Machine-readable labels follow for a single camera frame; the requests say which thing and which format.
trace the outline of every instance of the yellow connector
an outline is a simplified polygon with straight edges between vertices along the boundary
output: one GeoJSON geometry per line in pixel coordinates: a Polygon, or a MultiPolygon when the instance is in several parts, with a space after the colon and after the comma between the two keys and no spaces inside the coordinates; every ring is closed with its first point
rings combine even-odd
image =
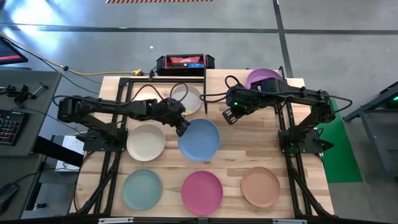
{"type": "Polygon", "coordinates": [[[193,112],[191,110],[186,110],[184,113],[182,113],[182,115],[188,116],[190,114],[193,114],[193,112]]]}
{"type": "Polygon", "coordinates": [[[143,74],[142,69],[138,69],[138,70],[135,70],[133,72],[134,72],[135,75],[142,75],[143,74]]]}

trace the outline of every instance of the green panel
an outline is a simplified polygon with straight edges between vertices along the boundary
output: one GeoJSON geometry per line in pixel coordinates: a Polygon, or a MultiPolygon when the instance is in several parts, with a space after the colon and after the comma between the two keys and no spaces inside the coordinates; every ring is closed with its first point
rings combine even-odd
{"type": "MultiPolygon", "coordinates": [[[[333,100],[333,107],[337,110],[335,100],[333,100]]],[[[328,183],[362,182],[362,176],[340,114],[336,114],[334,121],[319,124],[317,128],[324,128],[321,139],[335,145],[323,153],[328,183]]]]}

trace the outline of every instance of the purple bowl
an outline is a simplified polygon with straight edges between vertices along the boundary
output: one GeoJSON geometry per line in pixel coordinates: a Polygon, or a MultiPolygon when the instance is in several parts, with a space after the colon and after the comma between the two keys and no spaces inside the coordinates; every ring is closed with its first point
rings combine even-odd
{"type": "Polygon", "coordinates": [[[277,78],[279,80],[282,80],[281,75],[279,75],[277,72],[273,71],[272,69],[260,68],[254,70],[249,74],[248,78],[246,79],[246,88],[250,88],[251,83],[263,80],[265,78],[277,78]]]}

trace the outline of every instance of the white paper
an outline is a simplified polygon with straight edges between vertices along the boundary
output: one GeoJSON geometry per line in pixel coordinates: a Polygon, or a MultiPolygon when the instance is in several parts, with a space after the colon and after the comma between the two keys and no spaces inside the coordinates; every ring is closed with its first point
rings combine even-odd
{"type": "MultiPolygon", "coordinates": [[[[84,142],[77,140],[75,136],[65,136],[62,142],[62,146],[75,151],[80,154],[84,154],[83,146],[85,145],[84,142]]],[[[57,166],[55,167],[60,172],[77,172],[79,171],[79,167],[67,164],[63,161],[58,161],[57,166]]]]}

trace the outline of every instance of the floor line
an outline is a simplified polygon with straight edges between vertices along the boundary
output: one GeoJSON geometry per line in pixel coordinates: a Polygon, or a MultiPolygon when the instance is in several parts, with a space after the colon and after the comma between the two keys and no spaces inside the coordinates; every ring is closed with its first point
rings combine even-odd
{"type": "Polygon", "coordinates": [[[280,48],[282,50],[282,57],[284,59],[286,78],[293,78],[292,64],[290,63],[289,51],[287,50],[286,36],[283,32],[284,25],[282,23],[282,16],[280,14],[278,0],[273,0],[276,24],[278,26],[280,48]]]}

